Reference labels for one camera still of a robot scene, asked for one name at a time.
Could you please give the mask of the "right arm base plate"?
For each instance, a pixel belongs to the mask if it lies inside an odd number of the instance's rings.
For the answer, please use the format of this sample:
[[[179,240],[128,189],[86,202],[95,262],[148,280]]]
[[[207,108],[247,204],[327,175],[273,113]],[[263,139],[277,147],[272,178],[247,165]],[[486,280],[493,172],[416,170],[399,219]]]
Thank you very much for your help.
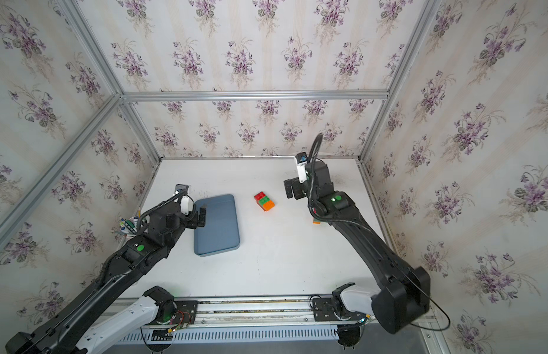
[[[373,318],[370,314],[347,310],[340,300],[332,296],[312,295],[309,307],[316,322],[360,322]]]

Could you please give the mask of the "blue-grey plastic tray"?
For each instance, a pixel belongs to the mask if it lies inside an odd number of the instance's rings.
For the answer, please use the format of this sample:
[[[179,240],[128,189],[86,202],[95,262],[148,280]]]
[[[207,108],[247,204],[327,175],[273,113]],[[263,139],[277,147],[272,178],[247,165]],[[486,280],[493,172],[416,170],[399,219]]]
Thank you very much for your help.
[[[206,208],[203,228],[194,230],[194,254],[207,257],[238,249],[240,234],[235,198],[232,194],[196,201],[199,211]]]

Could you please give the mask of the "long red lego brick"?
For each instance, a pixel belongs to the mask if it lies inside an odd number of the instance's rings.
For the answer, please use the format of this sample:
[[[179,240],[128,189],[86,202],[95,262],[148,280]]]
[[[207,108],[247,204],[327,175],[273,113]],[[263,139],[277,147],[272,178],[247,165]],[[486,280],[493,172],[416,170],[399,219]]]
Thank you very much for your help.
[[[265,195],[264,192],[260,192],[260,193],[258,193],[258,194],[256,194],[256,195],[254,196],[254,199],[255,199],[256,201],[260,201],[260,200],[263,199],[265,196],[266,196],[266,195]]]

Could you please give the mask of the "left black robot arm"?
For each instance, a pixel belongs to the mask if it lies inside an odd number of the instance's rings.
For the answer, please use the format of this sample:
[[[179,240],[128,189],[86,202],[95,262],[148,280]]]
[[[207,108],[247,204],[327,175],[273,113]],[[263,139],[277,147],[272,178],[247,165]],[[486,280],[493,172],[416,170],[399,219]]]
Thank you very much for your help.
[[[19,332],[6,344],[8,353],[102,353],[125,335],[154,320],[169,322],[175,298],[160,286],[103,322],[98,318],[129,287],[166,259],[186,229],[206,224],[205,207],[183,212],[176,201],[160,204],[138,218],[137,234],[103,264],[98,277],[72,302],[33,333]]]

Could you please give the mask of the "green lego brick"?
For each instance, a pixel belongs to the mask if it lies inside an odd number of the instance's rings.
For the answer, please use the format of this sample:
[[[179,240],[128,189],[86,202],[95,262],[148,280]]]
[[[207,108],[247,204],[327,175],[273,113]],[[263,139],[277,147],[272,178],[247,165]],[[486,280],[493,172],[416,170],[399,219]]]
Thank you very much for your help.
[[[259,205],[263,206],[266,203],[268,203],[269,201],[270,201],[270,199],[267,196],[264,196],[263,198],[258,200],[258,203],[259,203]]]

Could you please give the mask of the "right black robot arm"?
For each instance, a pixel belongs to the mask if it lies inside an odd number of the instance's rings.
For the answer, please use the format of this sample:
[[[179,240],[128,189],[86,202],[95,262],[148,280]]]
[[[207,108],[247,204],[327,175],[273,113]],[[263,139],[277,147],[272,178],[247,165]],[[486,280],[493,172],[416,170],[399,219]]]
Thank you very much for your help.
[[[325,162],[299,153],[297,177],[284,181],[289,199],[307,199],[310,215],[334,227],[353,246],[371,271],[380,292],[371,297],[379,324],[391,334],[430,309],[431,278],[398,256],[362,217],[353,199],[334,189]]]

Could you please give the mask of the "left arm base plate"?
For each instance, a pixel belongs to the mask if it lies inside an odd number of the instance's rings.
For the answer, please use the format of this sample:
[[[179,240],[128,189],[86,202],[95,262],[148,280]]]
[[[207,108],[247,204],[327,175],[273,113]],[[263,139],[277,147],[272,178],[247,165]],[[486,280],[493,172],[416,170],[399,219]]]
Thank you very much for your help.
[[[171,303],[160,306],[156,317],[152,321],[143,324],[148,328],[186,328],[195,323],[199,302],[197,300],[175,300]]]

